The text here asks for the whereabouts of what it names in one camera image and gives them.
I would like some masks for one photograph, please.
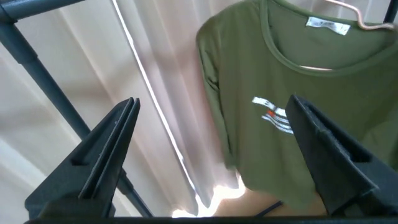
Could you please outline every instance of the copper wire hanger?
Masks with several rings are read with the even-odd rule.
[[[395,30],[395,28],[396,28],[395,25],[392,24],[392,23],[384,23],[384,24],[379,24],[379,25],[375,25],[375,26],[367,26],[363,22],[362,13],[357,7],[354,7],[354,6],[350,5],[350,4],[347,4],[347,3],[344,3],[344,2],[340,2],[340,1],[337,1],[337,0],[325,0],[325,1],[330,2],[332,4],[337,4],[339,6],[343,6],[343,7],[347,8],[347,9],[351,9],[352,11],[354,11],[355,14],[356,14],[356,18],[358,20],[358,26],[360,28],[364,29],[364,30],[374,30],[374,29]]]

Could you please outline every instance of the clothing tag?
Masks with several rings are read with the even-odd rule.
[[[342,23],[333,22],[333,21],[327,21],[324,19],[316,18],[316,17],[309,17],[306,26],[326,27],[326,28],[329,28],[341,35],[346,35],[349,28],[351,27],[350,25],[347,25],[347,24],[342,24]]]

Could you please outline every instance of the curtain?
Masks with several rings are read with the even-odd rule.
[[[208,216],[244,192],[223,165],[201,84],[195,34],[237,0],[86,0],[17,23],[92,129],[119,101],[141,110],[123,167],[155,216]],[[290,0],[354,19],[324,1]],[[388,0],[346,0],[381,22]],[[25,198],[80,142],[29,74],[0,45],[0,220],[27,220]],[[116,191],[116,215],[139,216]]]

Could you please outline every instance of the green shirt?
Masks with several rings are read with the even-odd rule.
[[[306,26],[309,17],[351,27],[341,35]],[[396,40],[390,30],[362,30],[285,1],[243,1],[210,18],[197,47],[227,167],[237,168],[249,189],[295,208],[312,199],[313,181],[284,111],[297,94],[397,170]]]

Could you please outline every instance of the brown surface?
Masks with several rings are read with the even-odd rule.
[[[214,216],[254,216],[275,204],[278,200],[264,192],[253,192],[246,189],[244,195],[236,199],[225,199],[221,201]],[[268,213],[266,216],[292,216],[292,215],[324,215],[325,207],[320,199],[316,200],[304,211],[296,211],[286,205],[282,205]]]

